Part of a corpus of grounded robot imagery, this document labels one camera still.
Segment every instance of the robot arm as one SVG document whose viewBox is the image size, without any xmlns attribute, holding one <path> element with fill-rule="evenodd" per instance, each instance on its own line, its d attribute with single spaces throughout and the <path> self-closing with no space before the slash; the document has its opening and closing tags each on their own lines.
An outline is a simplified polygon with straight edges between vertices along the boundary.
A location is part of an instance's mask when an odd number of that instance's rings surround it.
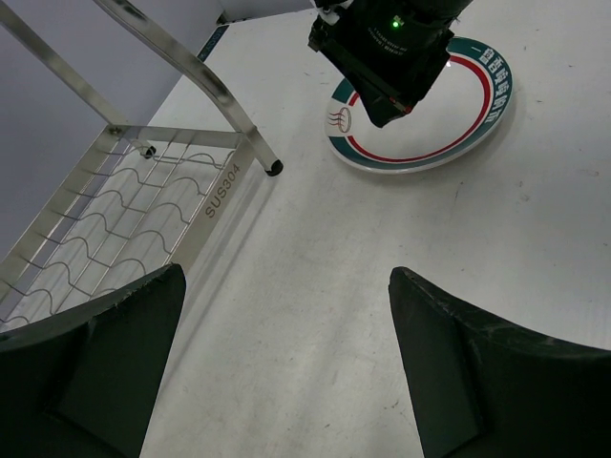
<svg viewBox="0 0 611 458">
<path fill-rule="evenodd" d="M 384 127 L 411 112 L 450 55 L 450 25 L 473 0 L 313 0 L 319 17 L 309 46 L 361 95 Z"/>
</svg>

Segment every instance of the metal rack leg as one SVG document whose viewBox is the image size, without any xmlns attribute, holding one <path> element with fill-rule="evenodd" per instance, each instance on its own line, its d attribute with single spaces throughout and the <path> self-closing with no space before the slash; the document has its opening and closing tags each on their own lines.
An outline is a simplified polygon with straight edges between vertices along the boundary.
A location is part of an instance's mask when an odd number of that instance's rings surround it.
<svg viewBox="0 0 611 458">
<path fill-rule="evenodd" d="M 195 83 L 236 132 L 246 134 L 255 158 L 275 177 L 284 168 L 236 97 L 203 62 L 127 0 L 93 0 L 125 30 Z"/>
</svg>

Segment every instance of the rubber foot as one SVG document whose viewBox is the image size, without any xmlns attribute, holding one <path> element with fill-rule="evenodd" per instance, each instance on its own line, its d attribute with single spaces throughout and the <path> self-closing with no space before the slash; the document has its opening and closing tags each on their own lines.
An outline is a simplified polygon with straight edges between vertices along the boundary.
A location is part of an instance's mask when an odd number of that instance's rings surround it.
<svg viewBox="0 0 611 458">
<path fill-rule="evenodd" d="M 146 152 L 144 153 L 143 156 L 144 156 L 145 159 L 150 159 L 156 153 L 157 153 L 157 148 L 155 148 L 154 146 L 151 146 L 148 150 L 146 150 Z"/>
<path fill-rule="evenodd" d="M 277 177 L 279 174 L 281 174 L 284 170 L 284 164 L 281 160 L 277 160 L 276 162 L 274 162 L 271 166 L 271 170 L 266 170 L 265 172 L 270 176 L 270 177 Z"/>
</svg>

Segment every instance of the plate rim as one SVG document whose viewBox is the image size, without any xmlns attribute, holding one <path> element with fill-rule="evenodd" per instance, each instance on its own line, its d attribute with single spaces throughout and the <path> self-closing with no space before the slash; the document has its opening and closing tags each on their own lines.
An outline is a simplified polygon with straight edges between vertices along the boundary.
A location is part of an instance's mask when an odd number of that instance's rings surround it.
<svg viewBox="0 0 611 458">
<path fill-rule="evenodd" d="M 463 36 L 457 36 L 455 37 L 453 40 L 466 40 L 469 42 L 470 45 L 481 45 L 482 47 L 485 47 L 487 49 L 490 49 L 492 51 L 495 52 L 495 55 L 498 57 L 501 57 L 503 62 L 505 63 L 505 67 L 508 70 L 509 75 L 511 76 L 511 88 L 509 90 L 509 94 L 508 94 L 508 98 L 507 98 L 507 102 L 505 103 L 505 107 L 503 109 L 503 111 L 501 112 L 501 114 L 493 121 L 493 125 L 488 129 L 488 131 L 486 131 L 484 134 L 482 134 L 477 140 L 475 140 L 471 145 L 469 145 L 466 148 L 463 148 L 461 151 L 450 155 L 450 156 L 446 156 L 443 157 L 442 159 L 439 159 L 438 161 L 434 161 L 434 162 L 430 162 L 427 164 L 423 164 L 421 166 L 417 165 L 417 161 L 412 163 L 411 167 L 407 167 L 407 168 L 396 168 L 396 169 L 383 169 L 383 168 L 376 168 L 376 167 L 372 167 L 369 165 L 363 165 L 363 164 L 359 164 L 358 162 L 354 162 L 351 159 L 349 159 L 348 157 L 346 157 L 345 155 L 343 155 L 340 151 L 337 150 L 337 148 L 335 147 L 335 145 L 333 145 L 332 141 L 331 141 L 331 136 L 327 134 L 327 123 L 325 122 L 323 125 L 323 131 L 324 131 L 324 135 L 326 138 L 326 141 L 331 149 L 331 151 L 333 152 L 333 154 L 335 154 L 337 157 L 339 157 L 343 162 L 345 162 L 345 164 L 354 167 L 356 169 L 359 169 L 361 171 L 365 171 L 365 172 L 370 172 L 370 173 L 374 173 L 374 174 L 379 174 L 379 175 L 404 175 L 404 174 L 410 174 L 410 173 L 415 173 L 415 172 L 421 172 L 424 170 L 430 170 L 432 168 L 435 167 L 439 167 L 441 165 L 445 165 L 448 162 L 451 162 L 455 159 L 458 159 L 459 157 L 469 153 L 473 148 L 475 148 L 476 146 L 478 146 L 482 141 L 484 141 L 486 138 L 488 138 L 489 135 L 491 135 L 496 128 L 498 127 L 498 125 L 500 124 L 500 122 L 502 121 L 502 119 L 505 117 L 506 113 L 509 111 L 509 107 L 512 104 L 512 101 L 514 99 L 514 86 L 515 86 L 515 80 L 514 80 L 514 76 L 513 76 L 513 72 L 512 69 L 509 65 L 509 63 L 507 62 L 507 60 L 504 58 L 503 54 L 501 54 L 500 52 L 498 52 L 498 50 L 496 48 L 493 48 L 490 45 L 487 45 L 483 42 L 480 42 L 478 40 L 472 39 L 472 38 L 468 38 L 468 37 L 463 37 Z M 457 53 L 457 52 L 451 52 L 452 55 L 460 55 L 463 57 L 468 57 L 471 58 L 472 60 L 476 60 L 473 59 L 472 57 L 462 54 L 462 53 Z M 346 80 L 346 78 L 343 78 L 340 83 L 337 85 L 337 87 L 333 90 L 333 94 L 335 94 L 335 91 L 337 91 L 337 89 L 340 87 L 341 84 L 343 84 L 343 82 Z M 333 98 L 333 95 L 331 96 L 329 102 L 327 103 L 327 109 L 326 109 L 326 118 L 328 116 L 329 113 L 329 105 L 333 102 L 333 101 L 337 101 L 336 99 Z M 467 136 L 466 138 L 463 139 L 463 142 L 465 140 L 467 140 L 468 138 L 471 138 L 473 136 L 473 134 Z"/>
</svg>

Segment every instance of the wire grid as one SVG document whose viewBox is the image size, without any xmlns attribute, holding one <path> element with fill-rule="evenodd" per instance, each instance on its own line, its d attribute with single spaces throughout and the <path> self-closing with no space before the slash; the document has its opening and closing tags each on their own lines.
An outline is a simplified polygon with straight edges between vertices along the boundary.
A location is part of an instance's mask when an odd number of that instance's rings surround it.
<svg viewBox="0 0 611 458">
<path fill-rule="evenodd" d="M 27 287 L 10 285 L 15 307 L 0 331 L 49 318 L 114 291 L 166 264 L 196 217 L 209 187 L 233 153 L 173 142 L 117 143 L 106 171 L 62 215 L 52 234 L 40 234 L 50 255 L 28 260 Z M 103 180 L 97 185 L 95 180 Z"/>
</svg>

